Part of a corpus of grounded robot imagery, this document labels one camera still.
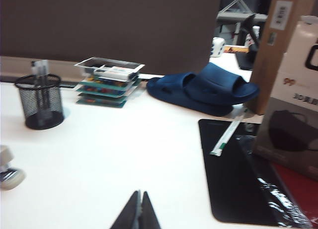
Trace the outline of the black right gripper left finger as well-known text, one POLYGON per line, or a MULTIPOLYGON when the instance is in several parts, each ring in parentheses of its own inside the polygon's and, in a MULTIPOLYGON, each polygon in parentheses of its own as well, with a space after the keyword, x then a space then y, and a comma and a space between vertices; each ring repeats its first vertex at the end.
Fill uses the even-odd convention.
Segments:
POLYGON ((110 227, 111 229, 138 229, 141 215, 141 192, 134 191, 110 227))

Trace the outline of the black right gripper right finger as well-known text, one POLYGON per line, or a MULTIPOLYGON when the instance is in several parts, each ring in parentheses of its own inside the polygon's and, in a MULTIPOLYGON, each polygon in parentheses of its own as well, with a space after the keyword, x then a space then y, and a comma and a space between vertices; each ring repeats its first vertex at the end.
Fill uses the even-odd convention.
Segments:
POLYGON ((141 229, 161 229, 156 213, 152 206, 150 197, 147 191, 144 192, 142 198, 142 213, 140 215, 140 228, 141 229))

